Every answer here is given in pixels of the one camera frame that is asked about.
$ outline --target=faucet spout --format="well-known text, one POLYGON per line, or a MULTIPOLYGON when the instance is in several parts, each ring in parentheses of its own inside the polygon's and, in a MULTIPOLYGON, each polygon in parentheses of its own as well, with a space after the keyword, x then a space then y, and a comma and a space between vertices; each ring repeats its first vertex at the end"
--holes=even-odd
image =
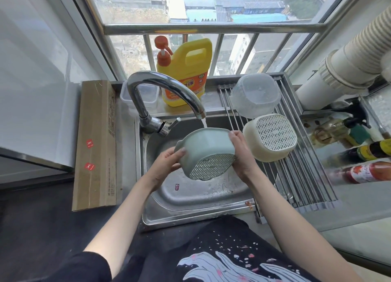
POLYGON ((145 108, 144 102, 137 89, 137 86, 141 83, 156 85, 163 89, 167 89, 168 91, 178 95, 182 100, 184 100, 193 110, 194 115, 198 119, 203 119, 206 117, 204 106, 202 105, 196 94, 194 94, 188 87, 186 87, 176 79, 173 79, 172 77, 169 77, 163 73, 154 71, 139 71, 133 73, 128 78, 127 89, 129 91, 131 99, 133 100, 133 104, 138 111, 138 114, 140 116, 140 124, 143 128, 158 132, 163 136, 167 136, 168 132, 173 126, 171 126, 171 124, 167 122, 164 122, 156 117, 151 117, 149 115, 149 112, 145 108))

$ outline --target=running water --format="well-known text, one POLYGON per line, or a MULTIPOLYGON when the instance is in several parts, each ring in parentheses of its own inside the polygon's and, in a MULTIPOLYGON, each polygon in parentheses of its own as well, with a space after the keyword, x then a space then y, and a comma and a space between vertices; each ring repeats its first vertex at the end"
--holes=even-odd
POLYGON ((204 124, 204 128, 207 128, 208 126, 206 125, 206 117, 204 117, 201 122, 204 124))

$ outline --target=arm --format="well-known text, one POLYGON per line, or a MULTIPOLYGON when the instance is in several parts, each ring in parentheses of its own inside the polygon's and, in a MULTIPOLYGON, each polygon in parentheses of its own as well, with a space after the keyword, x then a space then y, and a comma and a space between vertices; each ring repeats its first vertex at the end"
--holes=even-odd
POLYGON ((362 281, 349 263, 274 188, 258 167, 243 134, 230 133, 238 176, 251 189, 281 250, 317 279, 362 281))
POLYGON ((162 152, 148 172, 136 182, 117 211, 84 249, 84 251, 95 252, 103 256, 110 266, 113 278, 118 274, 124 262, 146 200, 161 186, 169 173, 181 167, 178 161, 184 155, 184 149, 174 153, 174 147, 162 152))

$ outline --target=drying rack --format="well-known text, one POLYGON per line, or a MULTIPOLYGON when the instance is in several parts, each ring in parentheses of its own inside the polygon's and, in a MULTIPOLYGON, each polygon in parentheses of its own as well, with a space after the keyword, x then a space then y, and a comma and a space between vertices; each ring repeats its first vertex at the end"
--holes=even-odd
MULTIPOLYGON (((279 193, 300 213, 332 209, 340 205, 324 168, 306 134, 300 119, 300 110, 285 75, 273 76, 281 92, 281 101, 274 113, 285 116, 298 137, 297 146, 279 161, 263 163, 257 161, 261 170, 279 193)), ((225 108, 232 130, 243 130, 250 120, 232 108, 230 95, 235 83, 218 85, 217 90, 225 108)), ((259 221, 266 223, 257 201, 254 199, 259 221)))

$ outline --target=cardboard box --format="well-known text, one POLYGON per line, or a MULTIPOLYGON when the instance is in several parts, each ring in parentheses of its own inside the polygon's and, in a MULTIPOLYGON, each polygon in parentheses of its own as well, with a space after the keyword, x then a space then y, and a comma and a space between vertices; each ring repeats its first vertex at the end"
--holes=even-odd
POLYGON ((72 211, 115 204, 115 91, 107 80, 83 82, 72 211))

